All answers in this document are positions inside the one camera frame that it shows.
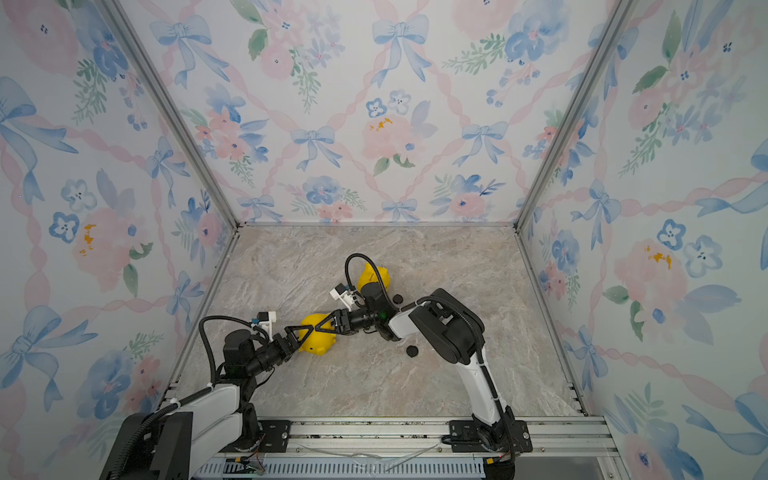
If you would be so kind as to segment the yellow piggy bank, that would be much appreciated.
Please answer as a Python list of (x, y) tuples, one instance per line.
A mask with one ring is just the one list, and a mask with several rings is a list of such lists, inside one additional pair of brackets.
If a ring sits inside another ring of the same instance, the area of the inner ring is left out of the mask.
[[(327, 314), (323, 313), (311, 314), (302, 320), (301, 325), (312, 325), (315, 327), (315, 325), (326, 316)], [(310, 338), (301, 345), (300, 351), (322, 356), (325, 355), (335, 343), (336, 335), (317, 333), (314, 331)]]
[(356, 284), (357, 290), (361, 291), (368, 284), (378, 284), (379, 279), (382, 280), (384, 288), (388, 290), (391, 284), (388, 270), (384, 267), (374, 269), (371, 264), (366, 264)]

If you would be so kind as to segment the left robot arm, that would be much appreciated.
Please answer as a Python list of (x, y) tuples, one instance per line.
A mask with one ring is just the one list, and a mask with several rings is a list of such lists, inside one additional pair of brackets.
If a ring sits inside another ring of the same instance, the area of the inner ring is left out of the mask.
[(123, 421), (100, 477), (190, 479), (221, 452), (240, 454), (243, 465), (259, 452), (286, 452), (291, 422), (259, 418), (251, 398), (262, 385), (257, 377), (288, 361), (313, 331), (289, 326), (268, 336), (254, 326), (229, 333), (223, 362), (209, 360), (213, 377), (206, 387)]

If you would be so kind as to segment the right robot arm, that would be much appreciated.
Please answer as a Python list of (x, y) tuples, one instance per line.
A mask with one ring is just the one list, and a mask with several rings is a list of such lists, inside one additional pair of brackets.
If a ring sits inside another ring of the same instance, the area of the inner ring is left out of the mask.
[(485, 352), (484, 324), (469, 308), (443, 289), (405, 304), (390, 297), (385, 286), (369, 282), (350, 291), (341, 285), (331, 295), (345, 307), (305, 319), (312, 326), (303, 349), (323, 355), (338, 336), (375, 333), (397, 342), (421, 335), (445, 362), (456, 367), (471, 403), (469, 421), (451, 421), (442, 442), (456, 452), (499, 453), (522, 450), (516, 418), (495, 385)]

